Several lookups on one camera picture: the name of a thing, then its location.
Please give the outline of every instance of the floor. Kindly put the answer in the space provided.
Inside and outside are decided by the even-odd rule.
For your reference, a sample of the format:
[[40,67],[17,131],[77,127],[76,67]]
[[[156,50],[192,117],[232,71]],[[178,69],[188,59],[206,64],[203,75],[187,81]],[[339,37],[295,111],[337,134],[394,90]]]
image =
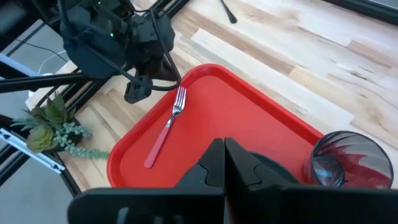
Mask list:
[[[23,39],[39,29],[42,22],[36,22],[19,38]],[[50,48],[61,52],[62,40],[52,29],[41,27],[28,41],[30,44]],[[8,54],[17,46],[11,44],[2,53]],[[10,58],[38,72],[43,62],[54,55],[51,52],[33,48],[28,45],[19,47]],[[64,62],[58,57],[48,59],[40,69],[40,73],[54,73]],[[0,113],[17,117],[22,116],[25,108],[27,91],[0,94],[0,104],[10,105],[0,107]],[[4,185],[0,187],[0,223],[17,224],[47,224],[67,223],[66,211],[72,196],[62,179],[44,166],[33,160],[28,160]]]

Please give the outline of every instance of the fork tines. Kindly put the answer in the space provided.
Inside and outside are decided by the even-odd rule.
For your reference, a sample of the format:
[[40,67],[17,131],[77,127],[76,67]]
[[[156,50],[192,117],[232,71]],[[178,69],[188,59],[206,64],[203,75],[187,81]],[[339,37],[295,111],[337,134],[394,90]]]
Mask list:
[[178,88],[177,95],[175,96],[174,106],[178,106],[181,110],[184,109],[186,95],[187,89],[180,86]]

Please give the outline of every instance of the wooden table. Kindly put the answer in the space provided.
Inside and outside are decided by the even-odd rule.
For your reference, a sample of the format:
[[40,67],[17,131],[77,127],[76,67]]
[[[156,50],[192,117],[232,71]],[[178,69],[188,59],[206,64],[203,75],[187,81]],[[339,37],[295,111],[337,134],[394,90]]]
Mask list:
[[[226,3],[237,24],[217,0],[191,0],[173,18],[172,57],[182,75],[203,63],[225,66],[323,133],[345,129],[374,139],[398,173],[398,27],[321,0]],[[69,62],[60,72],[75,68]],[[112,150],[164,95],[154,91],[130,105],[123,100],[126,83],[113,77],[77,112],[93,131],[86,147]],[[28,107],[45,91],[28,99]],[[83,191],[109,186],[106,161],[61,157]]]

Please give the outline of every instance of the green plant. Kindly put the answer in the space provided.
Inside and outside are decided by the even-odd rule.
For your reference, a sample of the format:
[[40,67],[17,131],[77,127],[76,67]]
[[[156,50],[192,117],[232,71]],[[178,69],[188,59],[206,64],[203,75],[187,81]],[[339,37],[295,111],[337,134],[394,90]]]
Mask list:
[[74,122],[64,123],[61,129],[56,130],[54,140],[58,142],[60,147],[64,147],[65,150],[72,155],[88,159],[107,159],[109,157],[108,152],[76,146],[75,143],[68,138],[70,133],[81,134],[84,137],[91,137],[91,133],[85,128],[76,125]]
[[75,115],[76,108],[68,113],[63,98],[55,94],[54,99],[47,98],[47,104],[43,107],[36,106],[32,111],[24,110],[27,113],[25,118],[14,119],[11,126],[24,126],[22,130],[31,129],[38,125],[61,127],[69,122]]
[[50,127],[39,125],[30,130],[26,145],[33,152],[53,149],[57,146],[53,134]]
[[108,152],[86,149],[73,142],[72,135],[91,137],[91,133],[72,121],[75,110],[68,113],[62,96],[47,98],[43,107],[36,106],[32,111],[25,111],[27,117],[14,120],[12,126],[21,125],[22,130],[31,129],[27,138],[27,147],[33,152],[42,152],[55,147],[62,147],[74,156],[89,159],[106,159]]
[[55,94],[53,100],[47,98],[47,104],[43,108],[38,108],[32,112],[40,117],[43,117],[53,127],[59,127],[74,117],[75,110],[76,109],[68,113],[62,96]]

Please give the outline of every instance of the pink fork handle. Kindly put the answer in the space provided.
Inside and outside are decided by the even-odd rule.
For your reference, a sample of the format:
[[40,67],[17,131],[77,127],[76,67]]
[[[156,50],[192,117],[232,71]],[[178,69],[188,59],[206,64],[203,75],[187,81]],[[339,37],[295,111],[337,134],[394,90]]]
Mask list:
[[154,165],[154,162],[156,160],[157,155],[160,152],[160,149],[163,146],[163,142],[166,139],[167,133],[169,133],[169,129],[168,127],[164,127],[164,129],[162,130],[162,132],[160,133],[159,137],[157,138],[154,146],[152,147],[152,149],[149,152],[149,155],[147,157],[147,159],[145,160],[144,166],[145,168],[149,169]]

